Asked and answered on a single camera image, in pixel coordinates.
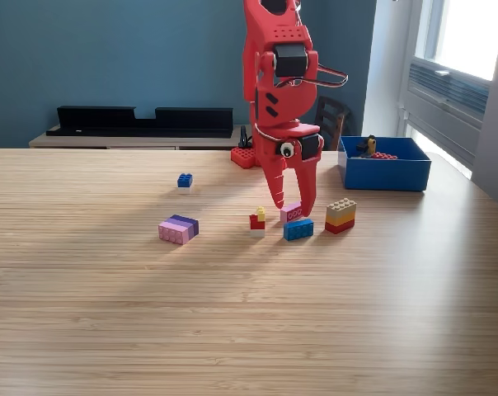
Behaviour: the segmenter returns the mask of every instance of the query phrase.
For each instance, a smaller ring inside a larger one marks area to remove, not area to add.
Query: small blue lego brick
[[[190,173],[188,175],[182,173],[180,178],[177,179],[177,186],[190,188],[190,186],[192,186],[192,175]]]
[[[295,221],[284,224],[284,239],[294,241],[295,239],[313,236],[313,222],[310,219]]]

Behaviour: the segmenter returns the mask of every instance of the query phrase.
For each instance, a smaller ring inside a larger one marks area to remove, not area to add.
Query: black shelf
[[[135,107],[61,106],[60,127],[48,136],[216,138],[233,135],[232,108],[158,107],[155,119],[137,119]]]

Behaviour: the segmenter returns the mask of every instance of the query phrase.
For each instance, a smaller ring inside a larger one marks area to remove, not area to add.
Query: purple lego brick
[[[280,221],[282,223],[289,223],[296,219],[300,219],[301,217],[302,207],[300,205],[300,202],[288,205],[285,208],[282,208],[282,210],[280,211]]]
[[[159,239],[163,241],[178,243],[180,245],[184,245],[190,241],[188,228],[164,221],[159,224],[158,229]]]
[[[176,220],[173,219],[172,217],[168,220],[166,220],[168,223],[172,223],[175,225],[180,225],[181,227],[185,227],[186,229],[189,229],[189,239],[192,239],[195,237],[194,235],[194,225],[192,223],[188,223],[186,221],[181,221],[181,220]]]
[[[194,236],[196,236],[200,233],[200,223],[198,222],[198,220],[189,219],[188,217],[178,216],[177,214],[174,214],[171,217],[171,219],[180,220],[180,221],[184,221],[186,223],[193,224],[194,225],[194,229],[193,229]]]

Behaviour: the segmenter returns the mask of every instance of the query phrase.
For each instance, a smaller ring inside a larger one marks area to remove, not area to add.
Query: window
[[[425,0],[420,40],[416,56],[491,81],[498,55],[498,0]]]
[[[420,149],[422,149],[425,153],[438,154],[441,158],[460,171],[460,173],[462,173],[467,179],[471,180],[472,172],[467,167],[464,167],[459,161],[456,160],[456,158],[449,155],[438,144],[435,144],[432,140],[428,139],[420,131],[408,125],[406,129],[406,136],[413,138],[417,145],[420,146]]]
[[[415,0],[406,51],[398,135],[411,125],[472,169],[498,55],[498,0]]]

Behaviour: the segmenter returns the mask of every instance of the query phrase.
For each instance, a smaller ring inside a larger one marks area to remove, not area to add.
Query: stacked lego bricks
[[[163,241],[185,245],[200,233],[198,220],[174,214],[159,224],[159,238]]]
[[[252,238],[264,238],[265,237],[265,209],[263,207],[258,207],[256,209],[256,214],[249,216],[249,221],[251,224],[251,237]]]
[[[355,225],[355,211],[357,204],[345,198],[326,209],[326,230],[330,233],[342,233]]]
[[[192,175],[182,173],[177,179],[177,190],[180,194],[190,194],[192,188]]]

